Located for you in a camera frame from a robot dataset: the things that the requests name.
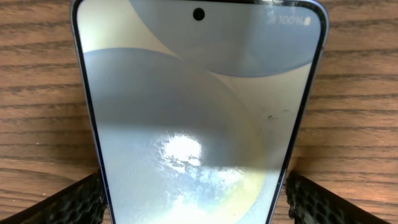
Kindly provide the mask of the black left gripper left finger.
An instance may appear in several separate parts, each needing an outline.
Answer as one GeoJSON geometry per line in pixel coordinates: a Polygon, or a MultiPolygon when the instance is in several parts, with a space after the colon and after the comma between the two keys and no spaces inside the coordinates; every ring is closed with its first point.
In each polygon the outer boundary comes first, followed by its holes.
{"type": "Polygon", "coordinates": [[[1,224],[102,224],[106,208],[101,174],[97,171],[1,220],[1,224]]]}

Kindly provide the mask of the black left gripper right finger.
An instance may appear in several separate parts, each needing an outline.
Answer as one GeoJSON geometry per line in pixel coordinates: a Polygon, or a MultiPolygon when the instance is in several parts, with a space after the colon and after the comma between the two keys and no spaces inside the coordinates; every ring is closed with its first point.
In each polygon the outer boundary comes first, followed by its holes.
{"type": "Polygon", "coordinates": [[[389,224],[296,172],[284,186],[295,224],[389,224]]]}

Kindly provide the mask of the blue Galaxy smartphone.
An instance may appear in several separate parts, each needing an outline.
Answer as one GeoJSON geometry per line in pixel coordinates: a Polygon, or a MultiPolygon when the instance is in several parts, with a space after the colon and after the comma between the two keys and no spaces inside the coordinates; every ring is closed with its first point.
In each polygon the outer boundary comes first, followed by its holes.
{"type": "Polygon", "coordinates": [[[270,223],[323,49],[318,1],[73,1],[111,221],[270,223]]]}

